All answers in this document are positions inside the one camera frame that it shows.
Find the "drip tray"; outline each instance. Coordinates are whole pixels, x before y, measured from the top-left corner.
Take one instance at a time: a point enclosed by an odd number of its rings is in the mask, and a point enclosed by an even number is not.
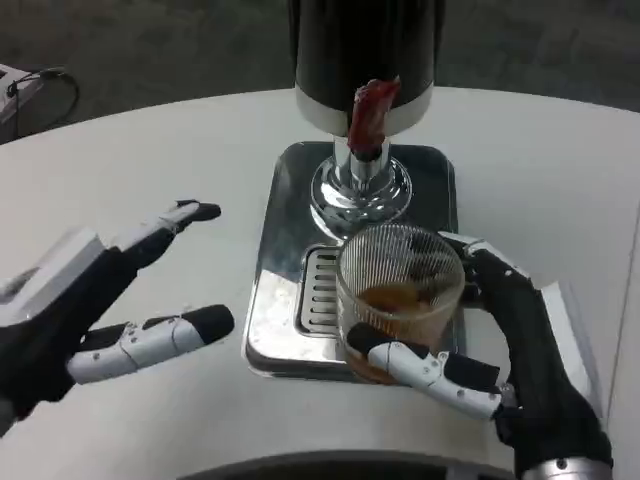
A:
[[[359,381],[338,342],[336,260],[342,241],[318,228],[310,211],[311,178],[332,148],[328,142],[296,143],[276,164],[244,335],[246,358],[261,374]],[[392,145],[390,154],[413,183],[401,220],[457,231],[455,178],[444,155],[413,145]],[[442,349],[463,353],[464,338],[460,311],[449,322]]]

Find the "red tag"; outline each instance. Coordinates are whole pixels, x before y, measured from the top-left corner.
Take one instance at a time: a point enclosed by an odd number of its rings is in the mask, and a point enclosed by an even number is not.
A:
[[[370,80],[356,90],[347,144],[355,152],[379,148],[384,142],[384,118],[400,90],[400,77]]]

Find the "coffee machine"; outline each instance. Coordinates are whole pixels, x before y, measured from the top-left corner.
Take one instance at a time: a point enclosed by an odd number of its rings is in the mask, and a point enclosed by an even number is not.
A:
[[[335,269],[344,240],[389,221],[457,231],[451,163],[435,148],[389,140],[428,109],[444,3],[290,0],[297,105],[334,140],[300,139],[276,164],[244,338],[256,371],[354,380],[337,341]],[[367,110],[376,88],[394,95]],[[369,135],[376,141],[356,147],[354,131],[367,136],[376,119],[379,131]],[[464,351],[463,328],[456,314],[442,348]]]

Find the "round table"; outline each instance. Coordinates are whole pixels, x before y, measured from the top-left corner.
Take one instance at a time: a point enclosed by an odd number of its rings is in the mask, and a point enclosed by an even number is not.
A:
[[[460,231],[484,237],[536,283],[571,282],[609,404],[634,245],[640,115],[559,99],[437,88],[394,139],[433,145],[456,168]],[[274,163],[326,135],[279,90],[104,117],[0,148],[0,276],[27,268],[67,228],[109,240],[177,199],[223,215],[189,228],[100,325],[225,303],[221,343],[41,404],[2,440],[7,478],[159,479],[264,455],[389,449],[510,468],[491,425],[406,388],[269,379],[241,355]],[[470,354],[504,364],[490,318]]]

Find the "gray carpet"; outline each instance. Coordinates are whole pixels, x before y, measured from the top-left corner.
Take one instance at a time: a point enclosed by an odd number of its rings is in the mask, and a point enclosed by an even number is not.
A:
[[[437,83],[640,111],[639,27],[638,0],[450,0]],[[0,2],[0,63],[66,65],[82,88],[71,121],[289,87],[288,52],[285,0]],[[43,89],[20,130],[67,100]]]

